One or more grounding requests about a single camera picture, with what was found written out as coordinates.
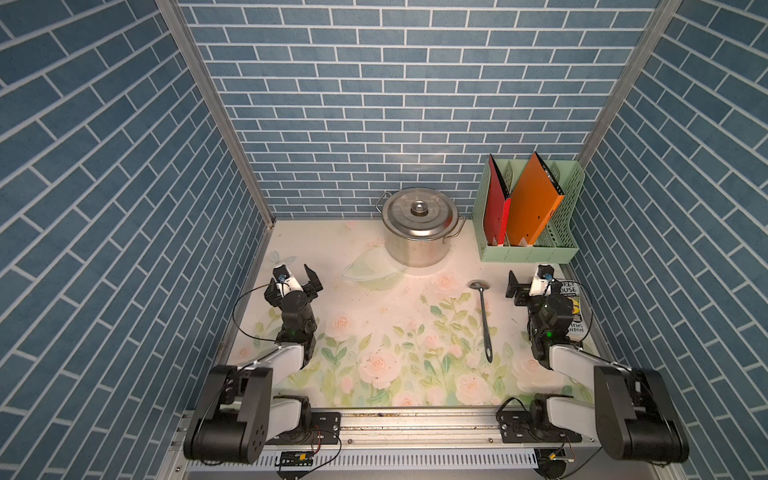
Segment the pot handle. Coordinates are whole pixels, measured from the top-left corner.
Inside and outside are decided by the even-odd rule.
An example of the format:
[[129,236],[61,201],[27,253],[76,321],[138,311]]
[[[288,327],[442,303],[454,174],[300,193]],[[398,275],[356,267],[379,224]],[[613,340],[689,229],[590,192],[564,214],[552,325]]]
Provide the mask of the pot handle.
[[446,235],[442,238],[442,242],[445,243],[446,238],[451,238],[459,235],[462,232],[462,228],[464,228],[464,224],[467,223],[467,217],[462,218],[462,224],[458,226],[458,230],[456,230],[456,233],[451,233],[450,235]]
[[376,201],[376,209],[379,211],[380,214],[382,213],[382,209],[379,208],[379,204],[382,203],[382,200],[384,200],[384,197],[386,197],[387,195],[389,195],[390,197],[392,196],[390,192],[384,192],[382,196],[379,197],[379,199]]

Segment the pot lid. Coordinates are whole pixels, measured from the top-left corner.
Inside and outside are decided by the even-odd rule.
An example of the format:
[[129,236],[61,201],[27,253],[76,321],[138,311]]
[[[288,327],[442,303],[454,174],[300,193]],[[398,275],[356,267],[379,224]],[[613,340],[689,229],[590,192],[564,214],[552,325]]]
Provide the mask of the pot lid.
[[458,208],[444,194],[431,188],[406,188],[392,195],[382,209],[389,231],[409,240],[434,240],[458,223]]

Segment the red folder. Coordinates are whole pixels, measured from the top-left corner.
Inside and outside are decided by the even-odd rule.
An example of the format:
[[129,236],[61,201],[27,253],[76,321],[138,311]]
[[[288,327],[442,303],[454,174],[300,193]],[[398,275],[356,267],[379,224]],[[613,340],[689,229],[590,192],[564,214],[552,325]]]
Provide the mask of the red folder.
[[507,231],[507,219],[509,218],[509,189],[504,183],[501,171],[489,156],[488,165],[491,170],[491,183],[488,185],[488,200],[485,202],[485,216],[483,217],[483,230],[488,245],[504,245],[504,235]]

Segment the white arm segment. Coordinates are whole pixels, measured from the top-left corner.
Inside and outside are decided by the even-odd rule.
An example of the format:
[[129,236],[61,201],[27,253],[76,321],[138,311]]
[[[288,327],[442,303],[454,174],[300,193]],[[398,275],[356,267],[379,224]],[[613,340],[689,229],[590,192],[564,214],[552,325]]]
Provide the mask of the white arm segment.
[[570,345],[549,348],[549,366],[594,391],[594,367],[609,366],[605,360]]
[[547,399],[547,414],[552,425],[598,439],[594,407],[588,403],[565,397],[550,397]]
[[271,439],[299,426],[301,402],[295,399],[272,399],[270,403],[270,426],[266,437]]
[[304,347],[297,343],[286,343],[277,345],[260,359],[246,363],[243,369],[272,369],[272,386],[275,386],[291,373],[301,370],[303,364]]

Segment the stainless steel pot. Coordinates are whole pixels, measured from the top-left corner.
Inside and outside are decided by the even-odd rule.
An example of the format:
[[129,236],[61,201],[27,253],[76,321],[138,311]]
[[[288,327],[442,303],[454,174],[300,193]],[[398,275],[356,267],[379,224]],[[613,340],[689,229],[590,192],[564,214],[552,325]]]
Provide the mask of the stainless steel pot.
[[[388,195],[384,208],[379,208]],[[451,248],[448,239],[461,233],[467,220],[463,218],[459,225],[453,200],[431,188],[385,192],[376,202],[376,209],[387,228],[387,251],[408,266],[430,266],[445,258]]]

